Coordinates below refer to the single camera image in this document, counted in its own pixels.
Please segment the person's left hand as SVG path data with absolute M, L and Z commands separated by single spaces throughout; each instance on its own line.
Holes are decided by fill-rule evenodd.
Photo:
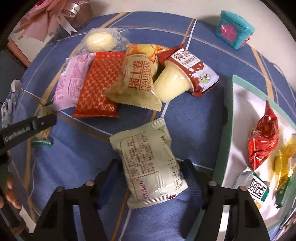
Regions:
M 11 173 L 8 173 L 6 180 L 6 191 L 4 192 L 5 199 L 13 205 L 17 210 L 21 210 L 22 205 L 17 197 L 15 185 L 14 185 L 14 176 Z

